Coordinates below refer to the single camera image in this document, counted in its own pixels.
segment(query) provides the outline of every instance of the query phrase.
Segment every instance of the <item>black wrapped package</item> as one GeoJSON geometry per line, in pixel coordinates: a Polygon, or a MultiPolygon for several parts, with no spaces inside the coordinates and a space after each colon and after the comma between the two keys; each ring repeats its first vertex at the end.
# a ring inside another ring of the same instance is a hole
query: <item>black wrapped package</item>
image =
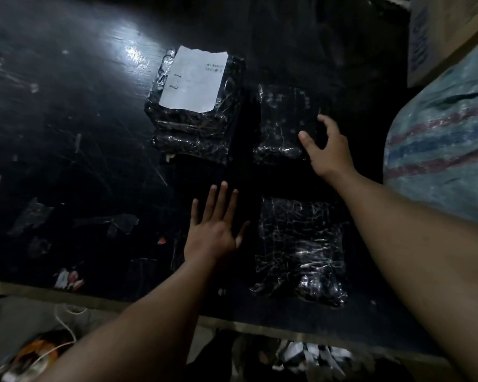
{"type": "Polygon", "coordinates": [[[291,296],[341,307],[347,300],[344,224],[321,202],[262,198],[255,256],[258,295],[291,296]]]}
{"type": "Polygon", "coordinates": [[[299,88],[259,85],[261,123],[253,148],[253,161],[258,165],[278,165],[304,157],[298,133],[306,131],[318,138],[318,114],[326,114],[329,101],[322,95],[299,88]]]}
{"type": "Polygon", "coordinates": [[[159,104],[175,55],[174,50],[166,52],[145,104],[154,125],[153,145],[162,153],[188,154],[224,164],[242,104],[246,64],[229,56],[214,109],[194,112],[159,104]]]}

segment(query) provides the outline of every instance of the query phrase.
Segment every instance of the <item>black table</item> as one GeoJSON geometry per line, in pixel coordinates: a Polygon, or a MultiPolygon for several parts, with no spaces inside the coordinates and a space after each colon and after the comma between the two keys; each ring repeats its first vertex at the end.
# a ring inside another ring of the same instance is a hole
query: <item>black table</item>
{"type": "MultiPolygon", "coordinates": [[[[283,182],[335,198],[308,165],[283,176],[240,161],[167,163],[150,144],[143,105],[170,47],[242,56],[246,85],[326,94],[357,169],[380,181],[391,120],[414,94],[405,89],[408,18],[381,0],[0,0],[0,282],[53,289],[65,268],[83,286],[51,292],[75,303],[75,294],[132,302],[177,267],[191,199],[205,198],[210,184],[227,179],[240,189],[238,222],[255,221],[261,192],[276,195],[283,182]],[[32,199],[54,208],[49,218],[7,234],[32,199]],[[109,224],[73,227],[75,219],[119,214],[139,220],[129,235],[108,237],[109,224]],[[49,252],[29,250],[34,238],[49,252]]],[[[213,290],[205,304],[209,319],[440,354],[354,228],[350,298],[340,310],[255,297],[248,289],[254,228],[248,240],[232,276],[218,281],[226,292],[213,290]]]]}

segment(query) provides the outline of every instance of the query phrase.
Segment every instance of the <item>package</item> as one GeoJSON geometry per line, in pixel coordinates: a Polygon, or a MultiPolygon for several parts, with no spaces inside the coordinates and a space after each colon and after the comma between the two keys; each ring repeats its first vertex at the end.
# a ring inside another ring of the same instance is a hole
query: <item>package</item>
{"type": "Polygon", "coordinates": [[[329,103],[317,94],[298,88],[259,85],[261,103],[258,140],[253,148],[256,164],[277,165],[304,156],[298,139],[302,130],[317,137],[317,115],[326,114],[329,103]]]}
{"type": "Polygon", "coordinates": [[[224,164],[241,108],[246,64],[228,57],[214,109],[194,112],[159,104],[175,55],[174,50],[166,52],[145,104],[154,125],[153,145],[162,153],[188,154],[224,164]]]}
{"type": "Polygon", "coordinates": [[[411,0],[409,87],[426,85],[478,44],[478,0],[411,0]]]}
{"type": "Polygon", "coordinates": [[[384,151],[384,182],[478,222],[478,46],[396,116],[384,151]]]}
{"type": "Polygon", "coordinates": [[[347,300],[342,237],[326,203],[262,198],[255,256],[258,295],[296,295],[342,306],[347,300]]]}

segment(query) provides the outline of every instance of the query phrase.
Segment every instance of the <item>cardboard box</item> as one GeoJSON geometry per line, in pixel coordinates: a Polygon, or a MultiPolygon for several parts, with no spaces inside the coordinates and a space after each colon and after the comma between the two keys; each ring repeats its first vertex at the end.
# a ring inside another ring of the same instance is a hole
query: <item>cardboard box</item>
{"type": "Polygon", "coordinates": [[[411,0],[407,85],[423,86],[478,44],[478,0],[411,0]]]}

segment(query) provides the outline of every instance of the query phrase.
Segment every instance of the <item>paper sheet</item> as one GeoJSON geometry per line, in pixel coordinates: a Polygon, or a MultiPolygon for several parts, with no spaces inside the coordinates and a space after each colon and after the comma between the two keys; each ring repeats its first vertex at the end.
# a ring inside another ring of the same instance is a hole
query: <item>paper sheet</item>
{"type": "Polygon", "coordinates": [[[214,109],[228,53],[180,46],[170,67],[159,105],[194,112],[214,109]]]}

